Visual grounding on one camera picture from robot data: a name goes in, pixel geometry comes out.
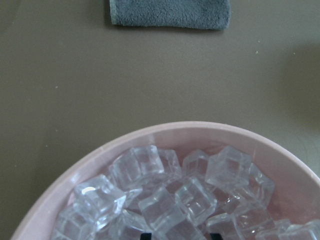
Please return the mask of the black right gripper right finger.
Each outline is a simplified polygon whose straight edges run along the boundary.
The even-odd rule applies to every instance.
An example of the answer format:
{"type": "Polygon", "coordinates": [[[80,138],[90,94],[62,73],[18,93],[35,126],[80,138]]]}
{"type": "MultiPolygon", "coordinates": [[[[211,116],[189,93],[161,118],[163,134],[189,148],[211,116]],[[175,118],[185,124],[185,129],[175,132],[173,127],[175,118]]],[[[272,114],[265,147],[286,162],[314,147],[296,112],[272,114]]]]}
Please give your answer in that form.
{"type": "Polygon", "coordinates": [[[222,236],[219,233],[210,233],[211,240],[222,240],[222,236]]]}

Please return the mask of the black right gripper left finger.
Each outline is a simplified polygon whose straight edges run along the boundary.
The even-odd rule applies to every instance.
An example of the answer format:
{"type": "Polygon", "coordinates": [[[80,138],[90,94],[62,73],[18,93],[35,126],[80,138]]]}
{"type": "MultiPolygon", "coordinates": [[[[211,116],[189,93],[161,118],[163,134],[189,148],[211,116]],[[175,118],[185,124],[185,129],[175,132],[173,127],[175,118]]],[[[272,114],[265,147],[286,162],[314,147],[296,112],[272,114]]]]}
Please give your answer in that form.
{"type": "Polygon", "coordinates": [[[144,232],[140,235],[140,240],[152,240],[151,232],[144,232]]]}

